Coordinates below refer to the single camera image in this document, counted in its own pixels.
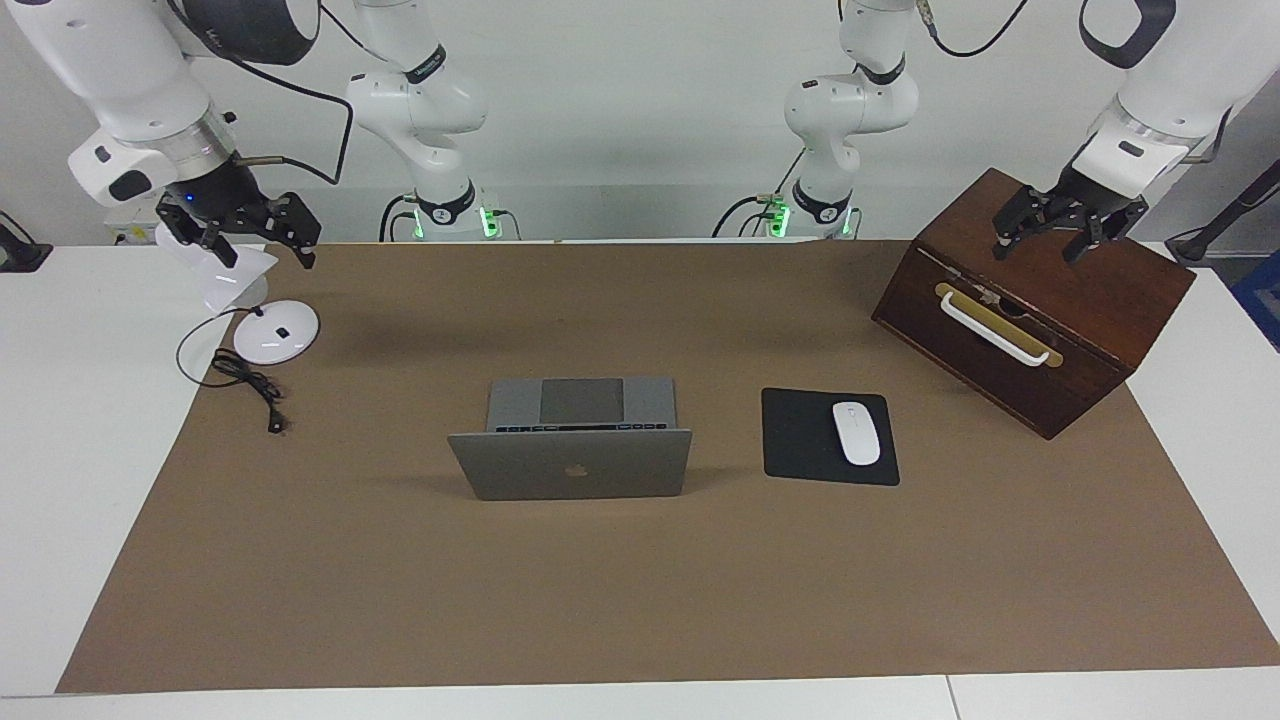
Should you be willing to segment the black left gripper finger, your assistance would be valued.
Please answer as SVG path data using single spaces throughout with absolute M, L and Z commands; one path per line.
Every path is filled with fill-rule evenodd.
M 1027 237 L 1038 234 L 1044 224 L 1047 196 L 1024 184 L 993 215 L 997 241 L 992 246 L 995 260 L 1004 261 Z
M 1061 229 L 1075 231 L 1074 237 L 1062 249 L 1062 260 L 1075 264 L 1092 249 L 1103 242 L 1123 240 L 1130 228 L 1139 220 L 1138 211 L 1116 211 L 1107 217 L 1096 213 L 1087 213 L 1074 219 L 1061 222 Z

